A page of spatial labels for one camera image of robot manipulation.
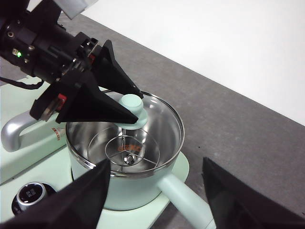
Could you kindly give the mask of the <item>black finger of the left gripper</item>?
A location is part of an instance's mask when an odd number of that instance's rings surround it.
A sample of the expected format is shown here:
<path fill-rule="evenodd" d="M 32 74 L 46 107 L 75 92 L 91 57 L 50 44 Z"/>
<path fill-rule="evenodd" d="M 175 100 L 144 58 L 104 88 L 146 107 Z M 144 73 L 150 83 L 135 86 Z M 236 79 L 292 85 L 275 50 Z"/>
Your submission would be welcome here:
<path fill-rule="evenodd" d="M 112 122 L 134 124 L 138 117 L 103 93 L 92 73 L 71 71 L 59 82 L 66 98 L 56 122 Z"/>
<path fill-rule="evenodd" d="M 107 40 L 103 46 L 97 46 L 93 54 L 95 60 L 91 72 L 100 87 L 123 95 L 135 94 L 143 98 L 141 90 L 116 61 L 111 40 Z"/>

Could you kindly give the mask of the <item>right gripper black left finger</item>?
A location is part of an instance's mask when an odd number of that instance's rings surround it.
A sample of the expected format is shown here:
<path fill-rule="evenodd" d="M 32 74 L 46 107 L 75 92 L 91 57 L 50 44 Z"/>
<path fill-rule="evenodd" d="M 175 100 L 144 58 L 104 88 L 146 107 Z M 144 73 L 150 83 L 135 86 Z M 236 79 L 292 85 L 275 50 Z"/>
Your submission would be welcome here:
<path fill-rule="evenodd" d="M 2 223 L 2 229 L 94 229 L 110 182 L 108 159 L 24 212 Z"/>

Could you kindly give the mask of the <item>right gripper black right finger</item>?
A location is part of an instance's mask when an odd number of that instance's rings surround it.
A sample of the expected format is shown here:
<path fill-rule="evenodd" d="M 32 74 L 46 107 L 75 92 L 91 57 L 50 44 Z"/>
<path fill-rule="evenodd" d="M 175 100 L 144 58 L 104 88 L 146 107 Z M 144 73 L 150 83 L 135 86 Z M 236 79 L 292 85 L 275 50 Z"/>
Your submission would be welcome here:
<path fill-rule="evenodd" d="M 304 218 L 257 192 L 208 157 L 205 194 L 218 229 L 303 229 Z"/>

